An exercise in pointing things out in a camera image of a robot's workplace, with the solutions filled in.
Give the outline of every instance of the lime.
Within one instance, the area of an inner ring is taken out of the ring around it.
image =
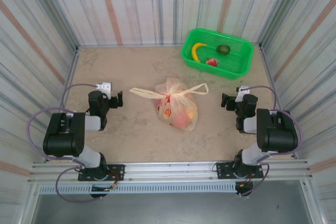
[[[217,53],[220,55],[228,55],[230,53],[230,47],[227,45],[219,45],[216,48]]]

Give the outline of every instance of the table surface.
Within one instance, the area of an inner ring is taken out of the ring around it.
[[[236,95],[240,85],[269,85],[263,61],[255,48],[250,72],[236,80],[201,72],[186,66],[180,47],[82,49],[72,83],[112,82],[112,95],[123,91],[124,106],[110,109],[101,132],[87,132],[85,143],[102,152],[108,162],[182,162],[233,159],[256,141],[255,135],[240,134],[234,112],[221,108],[222,93]],[[194,95],[198,121],[193,131],[171,127],[157,117],[153,100],[129,90],[154,90],[167,77],[178,78],[189,88],[207,83],[207,95]],[[85,111],[90,87],[69,92],[66,108]],[[272,108],[273,96],[266,89],[253,89],[257,107]]]

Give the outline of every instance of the green plastic basket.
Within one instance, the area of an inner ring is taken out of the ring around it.
[[[200,62],[197,62],[192,58],[191,49],[194,44],[199,42],[207,46],[197,49],[197,56],[200,60]],[[217,53],[216,48],[219,45],[228,45],[230,53],[227,55]],[[182,58],[191,68],[213,73],[228,79],[237,79],[249,72],[253,52],[254,47],[247,40],[206,29],[194,29],[189,33],[181,54]],[[219,60],[217,67],[205,64],[206,60],[210,58]]]

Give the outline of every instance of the striped wall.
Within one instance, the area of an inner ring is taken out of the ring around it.
[[[179,44],[196,27],[259,42],[282,0],[55,0],[80,45]]]
[[[33,162],[41,162],[26,140],[29,117],[59,105],[74,55],[45,0],[0,0],[0,223],[19,218]],[[41,144],[49,115],[31,127]]]
[[[336,0],[288,0],[263,41],[281,106],[304,131],[299,157],[336,223]]]

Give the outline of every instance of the bag handle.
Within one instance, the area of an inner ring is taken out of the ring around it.
[[[130,92],[137,94],[141,97],[151,98],[151,99],[164,99],[167,97],[165,94],[158,94],[156,92],[146,90],[146,89],[133,88],[130,90]]]
[[[205,88],[205,92],[196,92],[195,90],[196,90],[196,89],[199,89],[201,86],[204,86],[204,88]],[[182,92],[179,93],[179,94],[184,95],[184,94],[188,94],[188,93],[194,93],[194,94],[205,95],[205,94],[208,94],[208,92],[209,92],[209,87],[208,87],[208,85],[207,85],[206,83],[202,83],[202,84],[197,85],[197,86],[194,86],[194,87],[192,87],[192,88],[190,88],[190,89],[184,90],[184,91],[182,91]]]

